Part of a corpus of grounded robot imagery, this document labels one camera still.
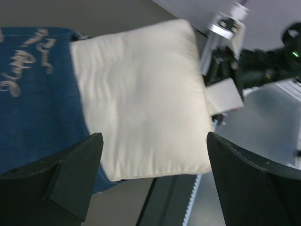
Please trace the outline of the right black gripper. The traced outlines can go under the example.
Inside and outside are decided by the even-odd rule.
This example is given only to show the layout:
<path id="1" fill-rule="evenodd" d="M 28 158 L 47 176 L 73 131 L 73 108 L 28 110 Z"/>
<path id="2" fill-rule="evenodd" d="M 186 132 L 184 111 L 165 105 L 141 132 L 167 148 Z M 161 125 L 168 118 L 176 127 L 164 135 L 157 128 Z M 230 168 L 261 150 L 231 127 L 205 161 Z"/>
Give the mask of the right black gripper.
<path id="1" fill-rule="evenodd" d="M 205 86 L 221 82 L 225 79 L 233 79 L 240 97 L 242 97 L 241 71 L 238 68 L 238 60 L 229 47 L 218 47 L 212 52 L 211 62 L 207 74 L 204 76 Z"/>

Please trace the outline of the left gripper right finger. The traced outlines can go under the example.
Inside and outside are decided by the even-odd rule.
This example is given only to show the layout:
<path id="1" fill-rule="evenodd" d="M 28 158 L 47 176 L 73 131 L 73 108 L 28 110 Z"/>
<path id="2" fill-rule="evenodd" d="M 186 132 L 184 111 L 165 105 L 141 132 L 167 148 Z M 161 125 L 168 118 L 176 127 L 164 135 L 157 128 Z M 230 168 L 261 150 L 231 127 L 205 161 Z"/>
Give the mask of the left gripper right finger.
<path id="1" fill-rule="evenodd" d="M 225 224 L 299 226 L 301 171 L 209 132 L 207 149 Z"/>

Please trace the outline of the dark blue embroidered pillowcase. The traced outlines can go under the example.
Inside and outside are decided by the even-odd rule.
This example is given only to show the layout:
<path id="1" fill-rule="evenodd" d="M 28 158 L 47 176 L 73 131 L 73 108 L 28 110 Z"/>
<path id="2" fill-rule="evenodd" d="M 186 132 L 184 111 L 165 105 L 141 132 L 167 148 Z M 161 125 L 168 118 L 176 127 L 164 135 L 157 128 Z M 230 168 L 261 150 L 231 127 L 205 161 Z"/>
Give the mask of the dark blue embroidered pillowcase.
<path id="1" fill-rule="evenodd" d="M 83 116 L 69 28 L 0 30 L 0 170 L 62 151 L 90 134 Z"/>

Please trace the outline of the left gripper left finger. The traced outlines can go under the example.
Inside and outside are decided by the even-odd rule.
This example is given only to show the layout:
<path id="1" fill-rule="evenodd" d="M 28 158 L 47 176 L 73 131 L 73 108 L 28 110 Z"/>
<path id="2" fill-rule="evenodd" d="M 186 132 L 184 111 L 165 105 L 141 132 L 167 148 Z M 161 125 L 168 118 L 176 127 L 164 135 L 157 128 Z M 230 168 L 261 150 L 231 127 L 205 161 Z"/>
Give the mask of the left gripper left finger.
<path id="1" fill-rule="evenodd" d="M 79 226 L 86 220 L 103 151 L 103 136 L 0 176 L 2 226 Z"/>

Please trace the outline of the cream pillow with bear print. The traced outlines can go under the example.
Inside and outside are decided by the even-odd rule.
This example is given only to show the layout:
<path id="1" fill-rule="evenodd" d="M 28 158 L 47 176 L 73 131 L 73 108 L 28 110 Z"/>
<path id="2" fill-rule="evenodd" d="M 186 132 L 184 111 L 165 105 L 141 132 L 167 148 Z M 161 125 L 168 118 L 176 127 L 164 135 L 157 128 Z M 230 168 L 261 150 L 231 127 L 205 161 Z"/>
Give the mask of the cream pillow with bear print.
<path id="1" fill-rule="evenodd" d="M 212 121 L 195 33 L 185 20 L 71 43 L 89 132 L 110 181 L 210 171 Z"/>

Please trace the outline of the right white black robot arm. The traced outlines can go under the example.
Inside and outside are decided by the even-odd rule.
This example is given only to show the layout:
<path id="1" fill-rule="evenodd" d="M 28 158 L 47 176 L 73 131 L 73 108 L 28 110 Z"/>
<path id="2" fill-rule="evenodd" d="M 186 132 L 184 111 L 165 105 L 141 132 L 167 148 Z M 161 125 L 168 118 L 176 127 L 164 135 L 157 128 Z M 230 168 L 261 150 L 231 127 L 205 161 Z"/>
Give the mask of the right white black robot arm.
<path id="1" fill-rule="evenodd" d="M 283 32 L 283 47 L 264 51 L 242 49 L 235 58 L 230 47 L 217 48 L 212 53 L 206 86 L 224 79 L 234 80 L 238 93 L 243 90 L 296 78 L 301 80 L 301 24 L 291 24 Z"/>

